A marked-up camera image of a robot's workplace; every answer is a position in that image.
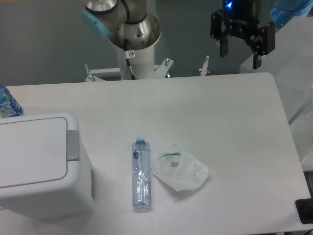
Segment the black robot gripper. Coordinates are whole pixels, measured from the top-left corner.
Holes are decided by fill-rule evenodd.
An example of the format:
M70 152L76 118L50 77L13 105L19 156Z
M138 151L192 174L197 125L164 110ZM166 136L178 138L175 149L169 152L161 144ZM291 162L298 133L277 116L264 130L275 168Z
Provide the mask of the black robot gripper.
M259 0L223 0L223 10L211 15L210 36L220 44L220 56L228 54L228 36L243 39L252 47L253 65L256 70L264 55L275 49L275 25L259 25L261 2Z

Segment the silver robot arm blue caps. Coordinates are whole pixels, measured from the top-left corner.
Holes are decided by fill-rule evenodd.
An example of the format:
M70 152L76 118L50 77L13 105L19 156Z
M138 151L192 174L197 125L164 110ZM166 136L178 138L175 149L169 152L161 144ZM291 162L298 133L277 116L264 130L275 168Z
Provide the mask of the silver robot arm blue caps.
M259 0L224 0L211 15L210 36L220 44L220 56L228 54L228 36L242 39L253 51L254 69L275 49L274 23L259 22ZM89 0L81 16L89 29L124 51L152 46L161 35L159 21L147 12L145 0Z

